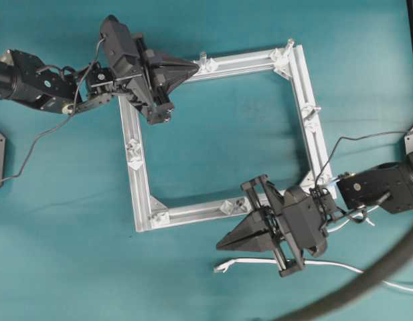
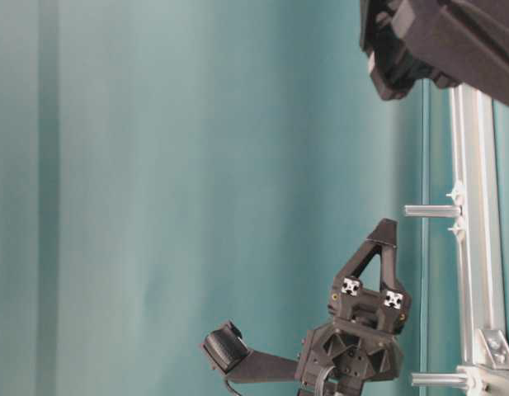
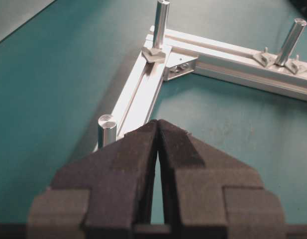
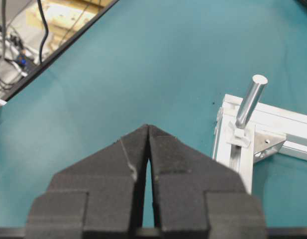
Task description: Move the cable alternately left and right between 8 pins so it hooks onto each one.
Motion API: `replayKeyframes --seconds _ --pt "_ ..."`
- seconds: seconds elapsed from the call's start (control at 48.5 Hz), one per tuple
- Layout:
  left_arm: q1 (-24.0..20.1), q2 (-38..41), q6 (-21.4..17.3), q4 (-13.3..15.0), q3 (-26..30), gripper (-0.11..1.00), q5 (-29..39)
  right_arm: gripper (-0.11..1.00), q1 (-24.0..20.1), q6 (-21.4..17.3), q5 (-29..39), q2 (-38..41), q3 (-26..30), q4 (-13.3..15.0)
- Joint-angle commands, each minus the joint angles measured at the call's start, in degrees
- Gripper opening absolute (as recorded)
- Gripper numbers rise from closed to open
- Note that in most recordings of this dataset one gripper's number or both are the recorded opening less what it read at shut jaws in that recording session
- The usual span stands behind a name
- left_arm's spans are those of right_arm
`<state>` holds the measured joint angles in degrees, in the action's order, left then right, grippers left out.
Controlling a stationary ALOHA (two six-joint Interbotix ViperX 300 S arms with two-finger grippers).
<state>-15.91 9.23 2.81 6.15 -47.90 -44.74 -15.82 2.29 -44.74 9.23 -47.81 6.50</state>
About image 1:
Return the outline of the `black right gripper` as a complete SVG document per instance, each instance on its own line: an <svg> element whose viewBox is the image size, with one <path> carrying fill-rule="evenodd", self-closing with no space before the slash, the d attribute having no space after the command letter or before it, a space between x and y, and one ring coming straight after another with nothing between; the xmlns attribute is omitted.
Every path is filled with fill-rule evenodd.
<svg viewBox="0 0 413 321"><path fill-rule="evenodd" d="M305 267L306 249L299 249L283 217L284 193L279 193L266 175L241 184L252 212L217 244L219 251L270 251L278 272L287 277ZM324 231L327 239L326 220Z"/></svg>

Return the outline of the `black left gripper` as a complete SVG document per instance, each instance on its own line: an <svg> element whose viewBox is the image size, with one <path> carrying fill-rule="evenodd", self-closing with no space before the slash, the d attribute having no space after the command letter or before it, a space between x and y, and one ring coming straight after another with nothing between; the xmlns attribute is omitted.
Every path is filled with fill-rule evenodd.
<svg viewBox="0 0 413 321"><path fill-rule="evenodd" d="M149 124L168 122L174 109L169 94L196 74L199 65L148 48L142 35L132 39L140 54L141 71L123 78L117 78L112 71L114 82Z"/></svg>

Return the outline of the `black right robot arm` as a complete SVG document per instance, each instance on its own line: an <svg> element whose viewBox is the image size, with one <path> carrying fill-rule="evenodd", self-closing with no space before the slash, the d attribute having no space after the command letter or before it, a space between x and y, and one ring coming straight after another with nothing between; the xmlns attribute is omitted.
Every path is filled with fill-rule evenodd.
<svg viewBox="0 0 413 321"><path fill-rule="evenodd" d="M378 206L397 214L413 209L413 164L384 163L354 175L342 175L337 188L347 206L339 208L325 187L304 192L293 186L280 193L261 175L242 184L252 211L216 245L222 251L271 251L285 277L305 266L304 252L313 257L327 249L327 226L340 219L361 223L367 208Z"/></svg>

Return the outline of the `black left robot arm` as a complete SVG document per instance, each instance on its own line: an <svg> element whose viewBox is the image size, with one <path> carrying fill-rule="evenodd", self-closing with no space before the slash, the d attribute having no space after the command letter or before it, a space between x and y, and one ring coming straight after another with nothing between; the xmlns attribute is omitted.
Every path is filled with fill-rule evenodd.
<svg viewBox="0 0 413 321"><path fill-rule="evenodd" d="M171 118L169 94L199 71L195 62L147 48L140 34L103 33L96 47L107 54L107 67L93 61L83 70L59 68L33 54L8 50L0 57L0 100L72 115L122 97L148 124L158 124Z"/></svg>

